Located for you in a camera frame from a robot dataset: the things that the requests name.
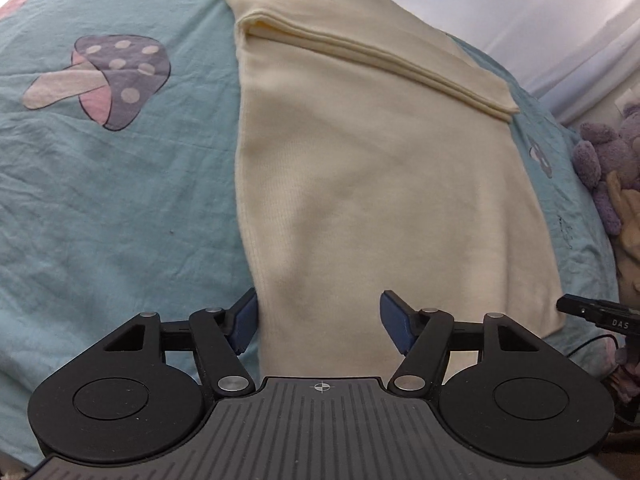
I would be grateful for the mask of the cream knit sweater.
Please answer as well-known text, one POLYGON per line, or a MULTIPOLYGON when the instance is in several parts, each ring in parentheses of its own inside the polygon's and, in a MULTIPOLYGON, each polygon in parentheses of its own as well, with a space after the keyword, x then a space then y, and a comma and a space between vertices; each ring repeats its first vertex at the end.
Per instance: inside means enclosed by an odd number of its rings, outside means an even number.
POLYGON ((390 378, 386 290, 460 321, 563 326, 502 78, 392 0, 224 1, 262 374, 390 378))

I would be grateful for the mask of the purple plush toy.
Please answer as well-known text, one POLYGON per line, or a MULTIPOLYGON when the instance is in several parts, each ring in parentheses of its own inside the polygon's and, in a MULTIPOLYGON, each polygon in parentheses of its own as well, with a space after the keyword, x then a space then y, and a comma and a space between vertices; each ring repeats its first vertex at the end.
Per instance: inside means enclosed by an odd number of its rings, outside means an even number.
POLYGON ((584 122, 572 163, 588 188, 616 263, 620 302, 639 305, 639 103, 624 107, 615 129, 602 122, 584 122))

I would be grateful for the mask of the teal mushroom print bedsheet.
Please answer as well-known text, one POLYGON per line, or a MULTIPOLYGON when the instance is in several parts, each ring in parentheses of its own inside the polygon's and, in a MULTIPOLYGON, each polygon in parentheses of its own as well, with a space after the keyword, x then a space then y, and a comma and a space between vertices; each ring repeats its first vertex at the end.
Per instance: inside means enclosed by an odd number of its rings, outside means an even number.
POLYGON ((176 320, 252 284, 236 221, 240 87, 224 0, 17 0, 1 19, 1 449, 34 466, 35 388, 141 311, 176 320), (122 130, 69 96, 78 40, 148 37, 168 79, 122 130))

